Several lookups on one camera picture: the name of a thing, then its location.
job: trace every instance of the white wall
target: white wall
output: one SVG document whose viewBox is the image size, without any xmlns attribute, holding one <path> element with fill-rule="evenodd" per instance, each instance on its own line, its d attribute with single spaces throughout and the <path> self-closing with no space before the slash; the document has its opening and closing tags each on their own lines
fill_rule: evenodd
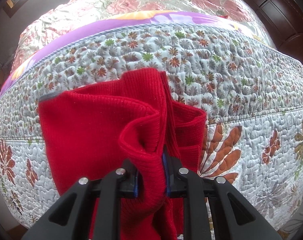
<svg viewBox="0 0 303 240">
<path fill-rule="evenodd" d="M 15 51 L 20 34 L 41 15 L 69 0 L 28 0 L 14 15 L 9 18 L 0 11 L 0 62 L 5 63 Z M 18 225 L 12 217 L 0 192 L 0 223 L 8 230 Z"/>
</svg>

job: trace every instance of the shiny floral bedding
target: shiny floral bedding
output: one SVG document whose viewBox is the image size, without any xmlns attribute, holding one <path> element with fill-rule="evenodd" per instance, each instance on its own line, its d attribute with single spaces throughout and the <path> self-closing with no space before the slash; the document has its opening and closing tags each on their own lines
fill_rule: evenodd
<svg viewBox="0 0 303 240">
<path fill-rule="evenodd" d="M 266 28 L 242 0 L 71 0 L 29 25 L 21 34 L 12 69 L 54 39 L 112 15 L 143 10 L 176 10 L 224 16 L 242 23 L 275 48 Z"/>
<path fill-rule="evenodd" d="M 30 227 L 59 198 L 39 98 L 152 67 L 174 100 L 207 112 L 199 175 L 224 176 L 279 229 L 303 198 L 303 66 L 235 26 L 132 13 L 67 33 L 15 70 L 0 94 L 0 189 L 15 218 Z"/>
</svg>

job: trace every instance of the red sweater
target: red sweater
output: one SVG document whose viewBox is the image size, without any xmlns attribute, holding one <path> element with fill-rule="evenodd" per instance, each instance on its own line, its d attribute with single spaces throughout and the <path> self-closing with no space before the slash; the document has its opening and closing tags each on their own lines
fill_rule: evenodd
<svg viewBox="0 0 303 240">
<path fill-rule="evenodd" d="M 123 199 L 123 240 L 176 240 L 182 201 L 165 196 L 162 152 L 197 171 L 206 114 L 171 99 L 165 72 L 146 68 L 39 103 L 46 154 L 62 195 L 80 177 L 104 177 L 129 158 L 143 178 Z"/>
</svg>

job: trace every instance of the red ribbed fabric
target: red ribbed fabric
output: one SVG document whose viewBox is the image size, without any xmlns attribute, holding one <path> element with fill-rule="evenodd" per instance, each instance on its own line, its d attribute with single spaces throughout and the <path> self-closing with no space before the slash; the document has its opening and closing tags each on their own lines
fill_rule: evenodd
<svg viewBox="0 0 303 240">
<path fill-rule="evenodd" d="M 80 177 L 104 177 L 129 158 L 142 175 L 139 196 L 123 199 L 123 240 L 175 240 L 182 201 L 165 196 L 162 152 L 197 171 L 206 114 L 171 99 L 165 72 L 146 68 L 39 103 L 46 154 L 59 194 Z"/>
</svg>

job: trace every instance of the folded red clothing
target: folded red clothing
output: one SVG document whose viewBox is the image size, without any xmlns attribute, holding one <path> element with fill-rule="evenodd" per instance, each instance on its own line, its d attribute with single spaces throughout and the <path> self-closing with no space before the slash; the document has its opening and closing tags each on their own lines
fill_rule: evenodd
<svg viewBox="0 0 303 240">
<path fill-rule="evenodd" d="M 129 158 L 142 175 L 139 196 L 123 199 L 123 240 L 175 240 L 182 201 L 165 196 L 162 152 L 197 171 L 206 114 L 172 100 L 165 72 L 146 68 L 39 102 L 46 154 L 62 195 L 80 177 L 104 177 Z"/>
</svg>

